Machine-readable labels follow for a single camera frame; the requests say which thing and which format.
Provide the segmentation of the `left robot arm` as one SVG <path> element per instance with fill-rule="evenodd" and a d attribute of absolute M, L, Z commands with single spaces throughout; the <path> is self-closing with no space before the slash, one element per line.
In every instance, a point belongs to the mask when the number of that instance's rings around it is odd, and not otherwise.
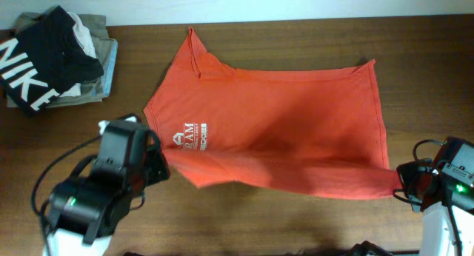
<path fill-rule="evenodd" d="M 119 222 L 169 179 L 157 134 L 130 114 L 99 122 L 98 153 L 78 162 L 41 208 L 43 255 L 103 255 Z"/>

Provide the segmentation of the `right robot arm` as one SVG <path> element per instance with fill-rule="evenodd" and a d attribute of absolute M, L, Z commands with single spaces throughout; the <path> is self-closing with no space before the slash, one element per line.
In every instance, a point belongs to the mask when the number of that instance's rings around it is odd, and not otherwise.
<path fill-rule="evenodd" d="M 418 250 L 388 251 L 369 241 L 347 252 L 356 256 L 470 256 L 473 254 L 473 143 L 456 137 L 426 139 L 414 160 L 397 167 L 401 188 L 395 199 L 422 214 Z"/>

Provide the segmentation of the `red t-shirt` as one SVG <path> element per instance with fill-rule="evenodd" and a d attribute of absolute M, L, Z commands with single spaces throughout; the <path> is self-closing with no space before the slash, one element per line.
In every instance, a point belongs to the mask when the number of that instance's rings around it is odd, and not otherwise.
<path fill-rule="evenodd" d="M 231 67 L 193 30 L 144 108 L 165 158 L 197 187 L 239 182 L 322 198 L 388 198 L 375 63 L 332 70 Z"/>

